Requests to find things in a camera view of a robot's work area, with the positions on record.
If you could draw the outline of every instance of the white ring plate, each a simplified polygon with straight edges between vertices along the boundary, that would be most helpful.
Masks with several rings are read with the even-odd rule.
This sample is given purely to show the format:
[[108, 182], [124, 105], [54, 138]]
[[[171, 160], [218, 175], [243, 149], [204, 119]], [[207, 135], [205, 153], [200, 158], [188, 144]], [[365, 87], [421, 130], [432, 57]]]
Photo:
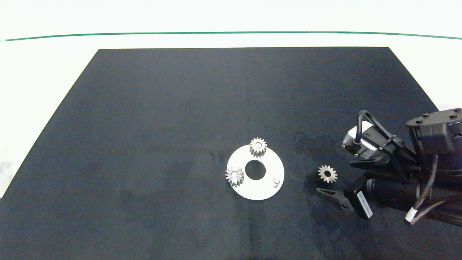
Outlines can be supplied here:
[[[259, 161], [265, 166], [265, 176], [259, 180], [252, 180], [245, 172], [245, 166], [250, 161]], [[266, 148], [266, 152], [262, 157], [254, 157], [250, 154], [250, 145], [244, 145], [234, 151], [228, 160], [227, 168], [238, 169], [244, 171], [244, 180], [240, 186], [232, 186], [232, 188], [242, 197], [252, 200], [263, 200], [275, 195], [282, 184], [284, 183], [284, 166], [279, 156], [270, 148]], [[274, 187], [274, 178], [279, 178], [280, 183]]]

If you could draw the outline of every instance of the green line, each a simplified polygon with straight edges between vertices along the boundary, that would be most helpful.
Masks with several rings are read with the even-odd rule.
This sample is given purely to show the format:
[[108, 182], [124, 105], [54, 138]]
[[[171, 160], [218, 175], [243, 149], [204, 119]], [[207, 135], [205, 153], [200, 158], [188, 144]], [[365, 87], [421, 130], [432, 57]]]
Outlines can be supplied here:
[[462, 37], [438, 36], [438, 35], [425, 35], [425, 34], [412, 34], [412, 33], [394, 33], [394, 32], [373, 32], [373, 31], [184, 31], [184, 32], [106, 32], [106, 33], [76, 33], [76, 34], [60, 34], [60, 35], [47, 35], [37, 37], [26, 37], [16, 39], [6, 39], [4, 41], [22, 41], [43, 38], [55, 37], [71, 37], [71, 36], [99, 36], [99, 35], [141, 35], [141, 34], [275, 34], [275, 33], [292, 33], [292, 34], [376, 34], [376, 35], [397, 35], [397, 36], [414, 36], [414, 37], [429, 37], [441, 39], [462, 40]]

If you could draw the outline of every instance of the center hole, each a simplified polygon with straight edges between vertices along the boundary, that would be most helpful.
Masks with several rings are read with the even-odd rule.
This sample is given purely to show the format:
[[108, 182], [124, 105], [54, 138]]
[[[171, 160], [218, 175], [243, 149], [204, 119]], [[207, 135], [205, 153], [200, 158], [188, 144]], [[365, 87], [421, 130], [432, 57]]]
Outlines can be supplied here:
[[245, 166], [245, 173], [252, 180], [259, 180], [265, 176], [266, 169], [259, 161], [249, 161]]

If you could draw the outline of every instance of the black mat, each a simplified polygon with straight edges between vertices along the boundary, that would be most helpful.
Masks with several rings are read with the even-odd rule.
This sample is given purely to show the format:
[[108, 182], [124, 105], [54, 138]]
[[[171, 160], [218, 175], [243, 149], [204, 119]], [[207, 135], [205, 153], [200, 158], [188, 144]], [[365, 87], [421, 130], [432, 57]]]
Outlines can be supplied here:
[[[340, 148], [367, 109], [409, 143], [436, 107], [388, 48], [100, 50], [1, 201], [2, 259], [458, 259], [462, 229], [315, 193], [361, 175]], [[225, 181], [260, 136], [286, 179], [270, 199]]]

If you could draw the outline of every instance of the spur gear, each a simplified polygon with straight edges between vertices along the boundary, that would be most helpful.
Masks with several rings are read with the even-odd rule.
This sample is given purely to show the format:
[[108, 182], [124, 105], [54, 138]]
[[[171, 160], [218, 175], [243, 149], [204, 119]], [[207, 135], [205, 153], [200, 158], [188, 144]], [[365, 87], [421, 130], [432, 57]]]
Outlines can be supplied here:
[[225, 175], [226, 179], [232, 186], [239, 186], [244, 180], [244, 171], [241, 168], [233, 170], [232, 167], [230, 167], [226, 170]]
[[266, 141], [260, 137], [252, 139], [250, 141], [250, 154], [255, 157], [262, 157], [266, 152]]
[[318, 172], [320, 179], [325, 183], [334, 183], [337, 180], [337, 171], [335, 171], [330, 165], [319, 167]]

